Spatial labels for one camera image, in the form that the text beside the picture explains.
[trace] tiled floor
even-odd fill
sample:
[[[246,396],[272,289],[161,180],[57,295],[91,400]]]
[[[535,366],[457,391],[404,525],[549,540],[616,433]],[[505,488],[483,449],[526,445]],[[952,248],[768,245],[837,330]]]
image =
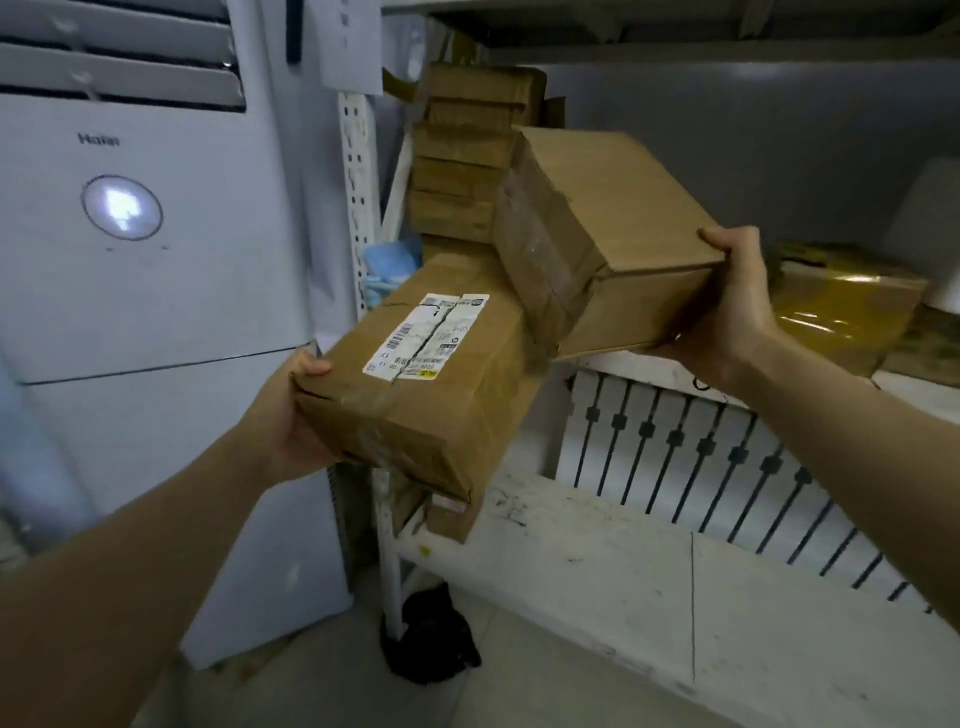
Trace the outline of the tiled floor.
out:
[[[303,726],[684,726],[729,723],[639,675],[453,590],[482,667],[426,688],[393,676],[378,645],[377,574],[356,604],[299,635],[243,685],[229,672],[187,679],[190,728]]]

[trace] white haier air conditioner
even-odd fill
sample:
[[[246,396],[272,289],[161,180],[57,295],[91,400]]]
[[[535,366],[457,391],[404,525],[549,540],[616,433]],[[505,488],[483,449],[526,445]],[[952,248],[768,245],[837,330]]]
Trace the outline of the white haier air conditioner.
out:
[[[311,338],[255,0],[3,0],[0,169],[0,352],[108,514]],[[349,604],[318,474],[261,499],[183,649]]]

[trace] person's right hand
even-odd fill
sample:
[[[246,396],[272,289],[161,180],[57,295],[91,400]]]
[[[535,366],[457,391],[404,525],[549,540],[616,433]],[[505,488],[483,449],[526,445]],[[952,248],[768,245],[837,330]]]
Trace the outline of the person's right hand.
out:
[[[757,228],[708,228],[700,237],[727,254],[720,303],[689,331],[651,353],[683,364],[705,384],[732,397],[750,366],[783,334],[767,291],[767,270]]]

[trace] white label on small box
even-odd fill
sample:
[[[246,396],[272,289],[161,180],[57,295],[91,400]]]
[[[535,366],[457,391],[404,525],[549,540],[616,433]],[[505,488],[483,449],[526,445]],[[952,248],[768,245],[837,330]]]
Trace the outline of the white label on small box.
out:
[[[401,379],[436,379],[447,360],[467,336],[473,322],[487,304],[486,293],[465,293],[446,318],[437,326],[423,348],[407,364]]]
[[[437,493],[433,493],[430,495],[433,497],[433,504],[438,508],[445,508],[446,510],[453,511],[454,513],[467,512],[467,504],[460,500],[454,500],[453,498],[441,496],[440,494],[437,494]]]
[[[460,296],[428,293],[380,345],[363,368],[364,374],[393,381],[430,338],[434,329],[449,315]]]

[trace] upper shelf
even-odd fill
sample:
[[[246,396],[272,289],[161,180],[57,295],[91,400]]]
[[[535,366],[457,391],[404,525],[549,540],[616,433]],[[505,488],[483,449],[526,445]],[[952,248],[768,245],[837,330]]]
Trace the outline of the upper shelf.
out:
[[[382,0],[491,62],[877,61],[960,56],[951,0]]]

